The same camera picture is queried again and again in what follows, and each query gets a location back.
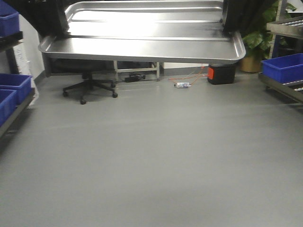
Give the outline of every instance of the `blue storage crate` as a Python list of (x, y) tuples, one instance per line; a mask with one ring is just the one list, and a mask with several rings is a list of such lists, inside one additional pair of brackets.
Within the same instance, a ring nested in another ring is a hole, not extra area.
[(16, 12), (17, 11), (14, 8), (12, 8), (9, 4), (5, 3), (3, 0), (0, 0), (0, 16), (6, 16)]
[(13, 13), (0, 17), (0, 36), (6, 37), (20, 31), (19, 14)]
[(303, 79), (303, 53), (262, 61), (264, 75), (288, 83)]
[(17, 92), (0, 89), (0, 126), (16, 109)]
[(17, 91), (17, 104), (21, 104), (31, 90), (31, 76), (0, 73), (0, 89)]

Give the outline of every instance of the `black battery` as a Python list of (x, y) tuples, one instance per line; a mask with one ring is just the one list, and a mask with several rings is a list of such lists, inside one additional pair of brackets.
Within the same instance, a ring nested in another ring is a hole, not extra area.
[(209, 65), (208, 82), (211, 84), (232, 84), (235, 80), (236, 65)]

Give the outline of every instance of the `epoxy floor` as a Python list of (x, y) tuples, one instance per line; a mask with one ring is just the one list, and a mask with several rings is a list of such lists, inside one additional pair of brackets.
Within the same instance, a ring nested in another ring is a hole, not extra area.
[(256, 74), (119, 83), (80, 105), (53, 76), (0, 141), (1, 227), (302, 227), (303, 108)]

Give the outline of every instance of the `chair base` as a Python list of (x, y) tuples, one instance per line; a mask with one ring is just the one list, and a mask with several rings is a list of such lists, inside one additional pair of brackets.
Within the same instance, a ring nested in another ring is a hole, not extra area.
[(99, 87), (108, 91), (111, 91), (112, 97), (117, 98), (118, 94), (115, 92), (114, 87), (116, 87), (116, 84), (113, 80), (101, 80), (101, 79), (93, 79), (92, 74), (86, 74), (84, 73), (82, 75), (82, 78), (84, 78), (84, 81), (78, 84), (74, 84), (68, 87), (63, 88), (63, 96), (67, 97), (68, 93), (67, 90), (75, 89), (75, 88), (83, 88), (82, 95), (80, 96), (80, 103), (82, 105), (86, 104), (86, 100), (84, 99), (84, 96), (88, 92), (88, 90), (92, 90), (94, 87)]

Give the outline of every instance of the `office chair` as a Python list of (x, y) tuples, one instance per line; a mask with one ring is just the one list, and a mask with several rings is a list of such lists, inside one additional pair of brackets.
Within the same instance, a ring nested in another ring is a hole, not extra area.
[(114, 87), (116, 83), (113, 80), (100, 80), (93, 79), (94, 71), (110, 71), (108, 70), (108, 61), (97, 61), (97, 60), (78, 60), (78, 59), (56, 59), (52, 63), (52, 67), (55, 70), (60, 72), (72, 72), (72, 73), (81, 73), (83, 82), (74, 84), (68, 87), (63, 88), (63, 96), (67, 97), (67, 90), (74, 88), (82, 88), (82, 95), (80, 96), (80, 103), (82, 105), (86, 104), (84, 95), (88, 90), (92, 90), (94, 87), (99, 87), (112, 92), (112, 97), (117, 98), (118, 94), (115, 92)]

